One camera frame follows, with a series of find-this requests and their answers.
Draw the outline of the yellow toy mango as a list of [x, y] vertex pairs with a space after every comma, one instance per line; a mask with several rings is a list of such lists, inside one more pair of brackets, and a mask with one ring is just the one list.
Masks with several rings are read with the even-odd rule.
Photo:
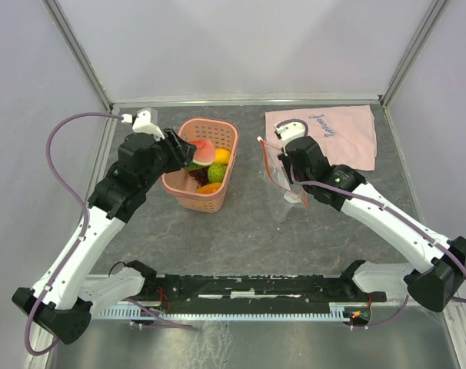
[[228, 165], [231, 159], [231, 152], [225, 148], [216, 148], [215, 149], [215, 160], [214, 164], [218, 165]]

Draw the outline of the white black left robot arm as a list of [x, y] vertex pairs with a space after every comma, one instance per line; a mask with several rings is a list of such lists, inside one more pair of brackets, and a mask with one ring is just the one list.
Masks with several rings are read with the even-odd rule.
[[126, 298], [148, 300], [155, 295], [155, 271], [139, 261], [91, 287], [83, 284], [110, 241], [145, 203], [149, 189], [162, 175], [191, 164], [196, 150], [171, 128], [160, 136], [132, 133], [125, 138], [61, 254], [32, 287], [13, 294], [13, 303], [30, 323], [72, 344], [105, 309]]

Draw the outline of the clear zip top bag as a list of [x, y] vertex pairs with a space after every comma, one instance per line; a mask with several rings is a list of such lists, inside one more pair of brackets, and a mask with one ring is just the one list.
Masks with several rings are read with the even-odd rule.
[[307, 195], [301, 186], [289, 182], [284, 166], [278, 159], [278, 154], [282, 153], [281, 149], [261, 136], [257, 137], [257, 141], [261, 145], [263, 155], [263, 181], [268, 196], [268, 209], [273, 219], [282, 223], [288, 218], [292, 208], [308, 207]]

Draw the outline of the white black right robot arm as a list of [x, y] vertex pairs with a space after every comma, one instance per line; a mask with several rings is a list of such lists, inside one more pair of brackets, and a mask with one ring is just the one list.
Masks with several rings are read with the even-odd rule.
[[394, 247], [411, 265], [402, 280], [411, 297], [441, 312], [466, 281], [466, 238], [432, 231], [386, 200], [363, 175], [347, 165], [330, 165], [308, 135], [282, 138], [278, 159], [288, 180], [316, 201], [360, 221]]

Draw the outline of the watermelon slice toy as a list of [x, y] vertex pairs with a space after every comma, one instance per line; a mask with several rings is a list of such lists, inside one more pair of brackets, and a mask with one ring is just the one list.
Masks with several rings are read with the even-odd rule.
[[184, 169], [188, 171], [208, 167], [215, 160], [215, 146], [208, 139], [188, 141], [188, 144], [195, 147], [192, 160]]

